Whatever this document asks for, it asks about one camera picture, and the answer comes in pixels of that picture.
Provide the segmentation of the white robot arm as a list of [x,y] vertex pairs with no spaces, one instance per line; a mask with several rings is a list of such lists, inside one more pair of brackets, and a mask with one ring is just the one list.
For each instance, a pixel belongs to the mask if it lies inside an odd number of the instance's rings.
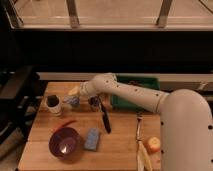
[[113,73],[98,74],[69,93],[84,97],[113,94],[158,114],[162,171],[213,171],[213,114],[199,93],[189,89],[166,93],[124,84]]

